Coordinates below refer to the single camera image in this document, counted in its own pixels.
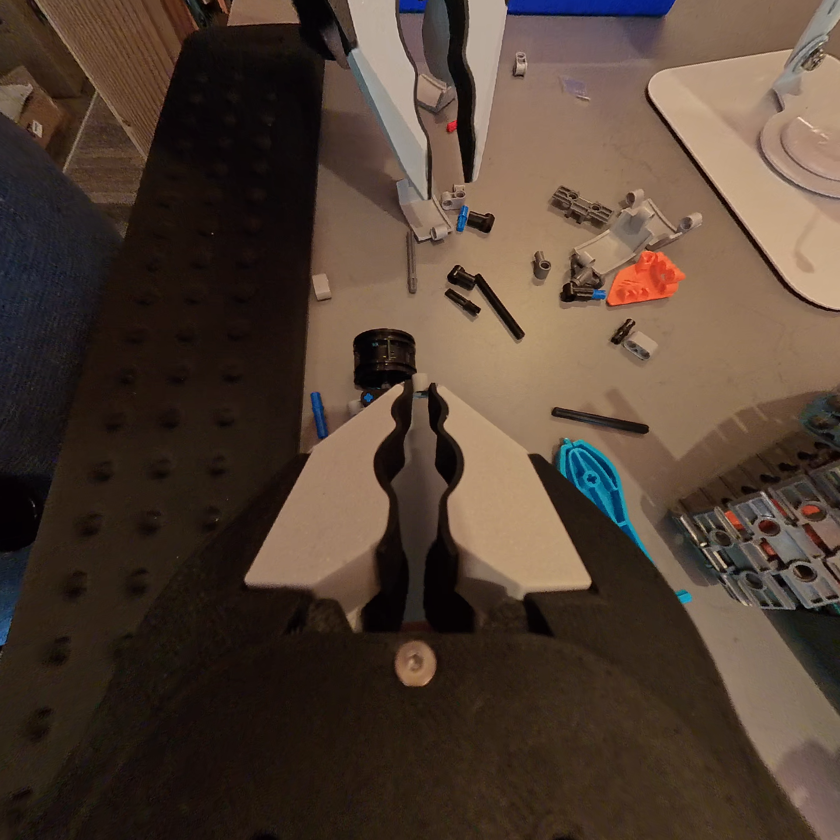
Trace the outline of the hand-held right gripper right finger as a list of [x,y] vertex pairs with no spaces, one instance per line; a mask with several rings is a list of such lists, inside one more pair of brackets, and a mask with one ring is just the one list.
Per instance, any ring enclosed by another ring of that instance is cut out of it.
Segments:
[[589,571],[530,454],[447,387],[427,391],[444,482],[423,608],[441,633],[468,633],[532,594],[584,592]]

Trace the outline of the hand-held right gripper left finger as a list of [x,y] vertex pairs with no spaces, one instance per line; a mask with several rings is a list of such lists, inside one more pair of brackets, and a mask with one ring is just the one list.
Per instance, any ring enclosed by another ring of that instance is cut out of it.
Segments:
[[369,632],[400,629],[409,576],[392,483],[412,414],[413,384],[395,385],[313,448],[247,587],[336,601]]

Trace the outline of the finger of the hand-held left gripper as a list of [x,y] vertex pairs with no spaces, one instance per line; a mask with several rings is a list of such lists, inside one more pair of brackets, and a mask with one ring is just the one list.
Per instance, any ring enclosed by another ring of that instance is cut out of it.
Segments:
[[506,1],[447,1],[447,63],[457,99],[457,136],[463,175],[480,171],[508,18]]
[[418,72],[403,38],[396,1],[349,1],[353,76],[398,160],[422,199],[432,192],[432,156],[418,116]]

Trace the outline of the black wheel hub assembly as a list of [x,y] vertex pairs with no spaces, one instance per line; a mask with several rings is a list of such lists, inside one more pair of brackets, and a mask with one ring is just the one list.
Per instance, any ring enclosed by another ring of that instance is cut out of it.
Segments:
[[398,329],[371,329],[353,339],[353,385],[360,396],[348,404],[351,417],[417,373],[414,337]]

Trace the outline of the blue brick separator tool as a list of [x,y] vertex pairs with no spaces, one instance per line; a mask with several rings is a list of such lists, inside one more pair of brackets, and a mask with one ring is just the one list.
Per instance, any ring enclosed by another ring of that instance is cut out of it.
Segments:
[[554,467],[607,516],[652,561],[629,516],[623,482],[613,462],[583,439],[565,438],[553,457]]

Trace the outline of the long black axle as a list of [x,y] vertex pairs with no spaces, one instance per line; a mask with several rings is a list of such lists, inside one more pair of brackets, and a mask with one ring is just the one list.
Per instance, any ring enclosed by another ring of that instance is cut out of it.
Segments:
[[646,435],[649,433],[649,426],[645,423],[630,421],[614,416],[605,416],[596,413],[586,413],[570,408],[555,406],[551,410],[551,416],[559,419],[566,419],[572,422],[604,427],[614,431],[629,434]]

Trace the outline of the small grey curved panel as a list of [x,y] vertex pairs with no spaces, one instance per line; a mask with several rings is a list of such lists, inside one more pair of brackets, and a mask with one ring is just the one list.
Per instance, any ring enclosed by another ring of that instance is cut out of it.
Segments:
[[452,219],[436,197],[424,200],[406,178],[396,183],[397,200],[417,243],[441,242],[455,232]]

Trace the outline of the dark grey flat connector plate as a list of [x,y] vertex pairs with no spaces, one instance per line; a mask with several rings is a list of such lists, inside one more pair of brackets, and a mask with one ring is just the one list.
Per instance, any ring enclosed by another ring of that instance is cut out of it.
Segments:
[[615,213],[609,206],[591,201],[567,185],[560,185],[554,191],[551,203],[561,210],[566,218],[577,224],[591,224],[596,227],[607,225]]

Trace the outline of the wooden slatted cabinet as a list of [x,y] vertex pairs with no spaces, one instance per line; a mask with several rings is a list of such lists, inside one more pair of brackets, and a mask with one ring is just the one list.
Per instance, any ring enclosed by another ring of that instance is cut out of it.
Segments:
[[51,27],[147,156],[184,42],[226,25],[230,2],[38,1]]

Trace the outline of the short black axle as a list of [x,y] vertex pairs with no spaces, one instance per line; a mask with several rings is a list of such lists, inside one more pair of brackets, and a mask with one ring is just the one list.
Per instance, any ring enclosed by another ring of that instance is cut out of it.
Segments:
[[489,282],[480,273],[475,274],[475,279],[476,287],[479,289],[479,292],[496,315],[498,315],[498,318],[505,325],[512,338],[517,342],[521,341],[525,335],[524,330],[517,320],[511,315],[508,308],[499,299],[496,292],[491,288]]

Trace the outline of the tracked toy vehicle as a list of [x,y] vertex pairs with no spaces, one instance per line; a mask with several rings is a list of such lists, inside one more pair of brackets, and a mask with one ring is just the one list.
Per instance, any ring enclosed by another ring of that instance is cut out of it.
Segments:
[[839,614],[839,393],[794,431],[675,502],[670,516],[730,597],[764,611]]

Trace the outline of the brown cardboard box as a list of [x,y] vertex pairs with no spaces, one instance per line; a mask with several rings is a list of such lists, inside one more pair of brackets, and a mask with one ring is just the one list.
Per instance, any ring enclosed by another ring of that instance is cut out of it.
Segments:
[[53,99],[23,66],[2,76],[2,114],[44,150],[70,123],[68,110]]

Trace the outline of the clear round disc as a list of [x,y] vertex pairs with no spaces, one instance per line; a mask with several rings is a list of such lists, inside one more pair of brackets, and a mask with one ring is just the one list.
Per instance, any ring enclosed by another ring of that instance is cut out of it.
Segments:
[[759,136],[764,160],[778,175],[809,193],[839,197],[838,117],[779,112]]

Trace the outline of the small grey bracket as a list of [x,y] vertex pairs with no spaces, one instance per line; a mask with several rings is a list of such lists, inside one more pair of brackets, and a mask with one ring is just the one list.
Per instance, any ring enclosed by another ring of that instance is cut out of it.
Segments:
[[420,73],[416,81],[416,102],[421,108],[439,113],[455,99],[456,90],[444,80]]

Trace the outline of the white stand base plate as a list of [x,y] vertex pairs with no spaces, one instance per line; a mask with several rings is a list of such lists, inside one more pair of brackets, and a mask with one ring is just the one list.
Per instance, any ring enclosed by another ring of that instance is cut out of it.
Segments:
[[838,198],[786,181],[760,149],[763,126],[779,112],[838,117],[838,58],[780,100],[772,85],[786,58],[777,51],[661,70],[647,96],[784,284],[838,312]]

